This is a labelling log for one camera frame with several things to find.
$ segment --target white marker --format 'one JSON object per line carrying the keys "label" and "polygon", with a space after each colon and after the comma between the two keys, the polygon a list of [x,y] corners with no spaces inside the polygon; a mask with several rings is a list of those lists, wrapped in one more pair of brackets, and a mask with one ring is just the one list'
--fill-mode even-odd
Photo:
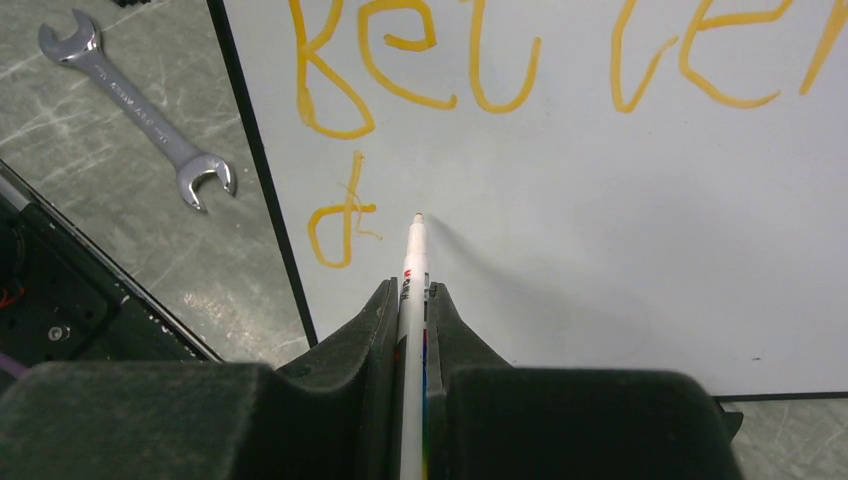
{"label": "white marker", "polygon": [[415,214],[409,227],[403,284],[398,313],[398,343],[395,358],[395,478],[420,479],[424,475],[424,360],[427,272],[427,230],[424,216]]}

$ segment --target open-end wrench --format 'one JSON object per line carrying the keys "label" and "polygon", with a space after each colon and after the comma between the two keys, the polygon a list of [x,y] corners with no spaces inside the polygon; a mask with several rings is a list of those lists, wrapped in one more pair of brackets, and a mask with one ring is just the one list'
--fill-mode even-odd
{"label": "open-end wrench", "polygon": [[177,171],[177,188],[186,203],[205,211],[197,197],[197,187],[208,174],[217,173],[224,190],[235,195],[236,179],[222,158],[206,153],[184,139],[138,90],[112,65],[100,49],[100,32],[85,13],[72,10],[77,31],[66,40],[58,40],[56,32],[42,24],[38,45],[47,58],[59,65],[74,67],[100,86],[124,113],[138,125]]}

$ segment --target gray floor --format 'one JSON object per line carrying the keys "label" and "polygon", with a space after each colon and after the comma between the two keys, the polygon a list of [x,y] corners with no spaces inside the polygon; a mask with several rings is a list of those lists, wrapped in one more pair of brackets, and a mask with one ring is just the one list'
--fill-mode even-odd
{"label": "gray floor", "polygon": [[[70,34],[72,7],[179,130],[237,168],[236,199],[209,183],[209,214],[182,204],[170,164],[118,108],[42,56],[38,26]],[[0,158],[225,359],[279,365],[306,350],[203,0],[0,0]],[[746,414],[733,442],[746,478],[848,478],[848,400],[729,407]]]}

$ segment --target handwritten letter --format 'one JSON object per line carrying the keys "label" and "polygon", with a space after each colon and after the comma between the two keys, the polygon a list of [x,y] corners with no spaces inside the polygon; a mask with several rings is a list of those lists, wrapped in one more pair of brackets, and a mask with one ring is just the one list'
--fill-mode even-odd
{"label": "handwritten letter", "polygon": [[[321,33],[316,35],[312,40],[309,40],[306,34],[306,25],[303,21],[303,11],[300,8],[300,0],[289,0],[289,8],[292,12],[294,31],[297,37],[297,110],[300,113],[300,119],[304,125],[318,133],[339,140],[350,140],[367,135],[373,131],[374,117],[359,94],[318,55],[318,50],[330,41],[336,31],[336,27],[339,25],[343,4],[344,0],[333,0],[330,15],[327,17],[327,23],[324,24]],[[318,123],[315,119],[315,104],[312,101],[312,94],[309,92],[309,87],[307,86],[306,74],[309,63],[315,65],[321,73],[353,101],[364,120],[364,124],[361,127],[342,132],[331,130]]]}
{"label": "handwritten letter", "polygon": [[[364,162],[365,157],[362,153],[354,152],[353,170],[350,173],[350,180],[347,184],[345,202],[342,205],[319,208],[318,210],[315,210],[315,213],[312,214],[312,218],[309,219],[309,242],[312,244],[312,251],[315,253],[315,258],[318,259],[318,263],[325,267],[344,268],[350,265],[350,262],[353,259],[353,212],[356,212],[357,214],[357,233],[371,235],[377,239],[381,239],[376,233],[359,228],[359,225],[362,222],[363,213],[374,213],[377,211],[377,206],[374,204],[362,205],[356,194],[356,186],[359,184],[359,174],[362,172],[362,164]],[[344,232],[342,237],[342,248],[344,253],[340,262],[331,262],[324,257],[324,252],[321,250],[321,243],[318,241],[318,224],[321,222],[321,219],[327,215],[337,215],[340,213],[343,215],[342,228],[344,229]]]}
{"label": "handwritten letter", "polygon": [[470,40],[470,62],[468,64],[468,75],[471,77],[471,90],[480,108],[489,113],[509,113],[520,107],[530,96],[533,84],[536,81],[536,71],[539,68],[539,50],[542,48],[542,39],[536,37],[533,40],[533,48],[530,51],[530,64],[527,67],[527,75],[524,85],[518,95],[509,103],[495,105],[489,102],[483,92],[480,82],[480,37],[483,34],[483,14],[486,11],[486,0],[473,0],[474,6],[471,13],[471,40]]}
{"label": "handwritten letter", "polygon": [[424,22],[424,38],[421,40],[406,40],[394,35],[386,35],[384,37],[386,45],[409,52],[423,52],[436,46],[436,30],[433,25],[433,15],[430,13],[430,7],[423,0],[373,0],[359,8],[359,51],[362,54],[362,62],[365,64],[368,73],[377,80],[377,83],[395,95],[428,107],[450,110],[456,107],[456,95],[451,95],[450,99],[445,101],[410,92],[392,82],[374,63],[374,58],[371,55],[371,46],[368,44],[369,18],[376,13],[405,8],[415,10],[421,16],[421,21]]}
{"label": "handwritten letter", "polygon": [[779,7],[774,10],[766,10],[762,12],[747,12],[747,13],[732,13],[729,15],[721,15],[718,17],[704,18],[713,4],[713,0],[702,0],[689,24],[689,29],[686,31],[686,36],[683,38],[683,46],[680,49],[680,73],[683,74],[690,82],[697,85],[713,100],[735,108],[756,108],[761,107],[780,95],[780,91],[772,93],[763,98],[755,100],[746,100],[741,98],[731,97],[722,93],[718,88],[713,86],[706,78],[696,72],[689,66],[689,52],[692,50],[692,42],[698,32],[705,32],[714,28],[731,27],[736,25],[751,25],[755,23],[769,23],[778,20],[786,13],[786,10],[792,5],[793,0],[783,0]]}
{"label": "handwritten letter", "polygon": [[663,54],[666,50],[671,48],[672,45],[677,43],[677,36],[674,36],[668,39],[663,46],[657,50],[654,58],[651,59],[651,63],[648,64],[648,71],[645,72],[645,76],[642,77],[642,81],[639,83],[639,87],[636,88],[636,93],[633,94],[633,98],[631,98],[628,103],[624,103],[621,94],[621,44],[622,37],[624,36],[624,29],[627,26],[627,22],[630,20],[630,15],[633,13],[633,8],[636,6],[637,1],[638,0],[627,0],[624,7],[621,9],[621,14],[618,16],[618,21],[615,23],[615,29],[612,32],[612,60],[610,64],[612,103],[615,106],[615,109],[622,113],[630,113],[636,109],[636,106],[639,104],[639,100],[642,99],[642,95],[645,94],[648,84],[651,83],[651,79],[654,77],[654,73],[657,70],[657,66],[660,63]]}

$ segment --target black whiteboard frame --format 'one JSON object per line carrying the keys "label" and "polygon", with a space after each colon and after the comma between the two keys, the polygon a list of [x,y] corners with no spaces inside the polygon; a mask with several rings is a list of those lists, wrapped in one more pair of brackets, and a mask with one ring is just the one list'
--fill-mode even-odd
{"label": "black whiteboard frame", "polygon": [[[277,197],[277,190],[274,187],[274,180],[271,177],[271,168],[268,165],[268,158],[265,156],[265,147],[262,143],[262,137],[259,134],[259,124],[256,122],[256,117],[253,114],[253,105],[250,101],[250,93],[247,89],[247,83],[244,79],[244,73],[241,68],[241,61],[239,60],[232,30],[230,29],[230,22],[227,18],[224,0],[206,0],[206,3],[209,7],[212,24],[215,27],[215,34],[218,37],[218,44],[224,57],[227,74],[230,78],[230,84],[232,85],[233,94],[235,95],[236,104],[238,105],[245,134],[247,135],[247,143],[250,146],[250,152],[253,155],[253,161],[256,165],[256,173],[259,176],[259,183],[262,187],[262,193],[265,196],[265,203],[268,205],[268,213],[271,216],[271,224],[273,225],[274,233],[277,236],[277,243],[280,247],[280,253],[283,256],[286,273],[288,274],[292,293],[294,294],[294,299],[297,303],[297,310],[300,314],[301,322],[303,323],[303,330],[306,334],[306,339],[309,342],[309,347],[312,348],[318,344],[318,336],[315,333],[315,325],[312,322],[312,316],[309,313],[309,305],[306,301],[306,292],[303,290],[303,283],[301,282],[300,274],[297,270],[294,251],[292,250],[291,241],[289,240],[288,231],[286,230],[286,223],[283,219],[283,211],[280,207],[279,198]],[[720,402],[821,400],[848,398],[848,391],[726,395],[715,396],[713,398]]]}

